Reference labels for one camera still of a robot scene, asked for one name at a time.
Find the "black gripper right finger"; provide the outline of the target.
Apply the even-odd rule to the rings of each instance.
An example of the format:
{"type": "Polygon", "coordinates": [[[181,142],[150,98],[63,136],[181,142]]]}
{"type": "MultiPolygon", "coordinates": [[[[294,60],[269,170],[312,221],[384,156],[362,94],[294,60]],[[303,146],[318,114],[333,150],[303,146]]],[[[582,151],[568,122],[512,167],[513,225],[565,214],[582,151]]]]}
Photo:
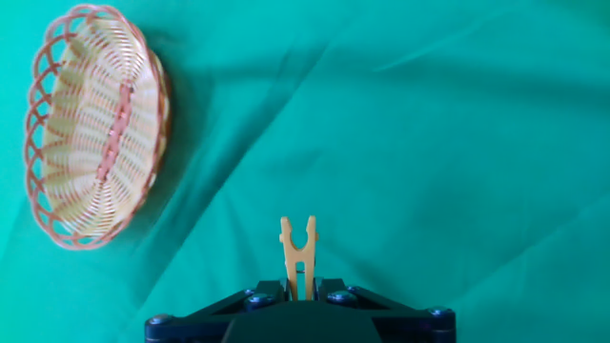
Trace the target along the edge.
{"type": "Polygon", "coordinates": [[[316,277],[316,301],[347,309],[375,326],[382,342],[456,343],[456,313],[434,306],[417,310],[341,278],[316,277]]]}

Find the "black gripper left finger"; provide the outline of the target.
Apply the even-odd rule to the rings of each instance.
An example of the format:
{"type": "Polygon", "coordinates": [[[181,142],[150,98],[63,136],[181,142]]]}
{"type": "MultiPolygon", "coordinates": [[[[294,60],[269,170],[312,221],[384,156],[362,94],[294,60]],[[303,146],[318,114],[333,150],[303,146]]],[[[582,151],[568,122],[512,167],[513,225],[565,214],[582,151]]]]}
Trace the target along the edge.
{"type": "Polygon", "coordinates": [[[286,278],[259,281],[254,289],[234,293],[187,316],[162,313],[151,317],[145,323],[145,342],[220,343],[235,319],[289,299],[286,278]]]}

